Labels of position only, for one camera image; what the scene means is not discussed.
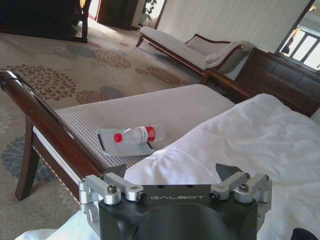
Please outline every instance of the white tray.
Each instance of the white tray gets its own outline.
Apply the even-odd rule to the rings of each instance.
[[[148,143],[130,144],[115,143],[114,135],[123,133],[126,129],[101,128],[96,130],[102,152],[107,156],[129,157],[151,155],[155,152]]]

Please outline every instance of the window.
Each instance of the window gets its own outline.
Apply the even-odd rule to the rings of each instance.
[[[297,28],[280,52],[314,70],[320,70],[320,36]]]

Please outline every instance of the silver metal bracket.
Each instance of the silver metal bracket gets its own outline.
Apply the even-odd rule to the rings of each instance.
[[[88,224],[99,237],[99,210],[94,202],[103,199],[107,205],[116,205],[121,202],[121,193],[132,202],[143,202],[147,198],[143,186],[124,180],[112,172],[100,177],[89,175],[79,181],[80,209],[86,214]]]
[[[242,204],[249,204],[255,199],[258,203],[257,232],[265,221],[266,212],[271,209],[272,180],[265,174],[250,178],[244,172],[236,172],[221,183],[211,185],[211,200],[227,200],[234,191],[234,199]]]
[[[248,204],[255,199],[258,202],[257,232],[265,221],[266,212],[271,209],[272,180],[265,174],[257,174],[250,178],[243,189],[239,185],[234,190],[234,198],[240,203]]]
[[[221,183],[211,185],[210,198],[212,200],[227,200],[230,193],[239,185],[247,180],[247,175],[244,172],[238,171],[228,177]]]

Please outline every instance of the bottle label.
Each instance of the bottle label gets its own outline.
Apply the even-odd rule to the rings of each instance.
[[[153,142],[156,138],[156,132],[152,126],[140,126],[142,133],[141,143]]]

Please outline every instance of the patterned carpet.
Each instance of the patterned carpet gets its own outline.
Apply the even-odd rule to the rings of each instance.
[[[146,42],[139,33],[89,23],[89,43],[0,33],[0,69],[28,81],[53,109],[105,101],[200,81],[200,76]],[[0,239],[61,226],[79,206],[42,161],[32,194],[14,197],[24,149],[25,119],[0,91]]]

